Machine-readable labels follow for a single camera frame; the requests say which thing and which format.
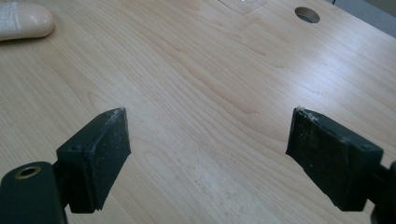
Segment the gray floor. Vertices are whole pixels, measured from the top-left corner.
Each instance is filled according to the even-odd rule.
[[[396,1],[383,1],[389,1],[388,7],[385,9],[387,12],[364,0],[335,0],[335,5],[396,38],[396,17],[391,15],[393,12],[396,12]]]

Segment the wooden table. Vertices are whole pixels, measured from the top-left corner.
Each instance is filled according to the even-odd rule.
[[[132,155],[104,210],[70,223],[370,223],[285,155],[292,109],[337,120],[396,160],[396,39],[322,0],[34,0],[48,37],[0,43],[0,176],[106,110]],[[319,23],[301,21],[310,7]]]

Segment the white label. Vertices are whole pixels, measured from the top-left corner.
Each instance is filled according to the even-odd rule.
[[[16,2],[0,3],[0,33],[15,34],[21,30],[18,8],[19,4]]]

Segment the clear plastic packaging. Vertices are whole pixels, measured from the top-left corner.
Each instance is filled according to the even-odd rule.
[[[226,7],[239,14],[248,14],[263,6],[268,0],[219,0]]]

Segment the rounded tip of beige object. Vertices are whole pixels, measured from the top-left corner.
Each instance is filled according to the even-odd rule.
[[[43,37],[54,28],[54,20],[48,9],[35,3],[0,4],[0,40]]]

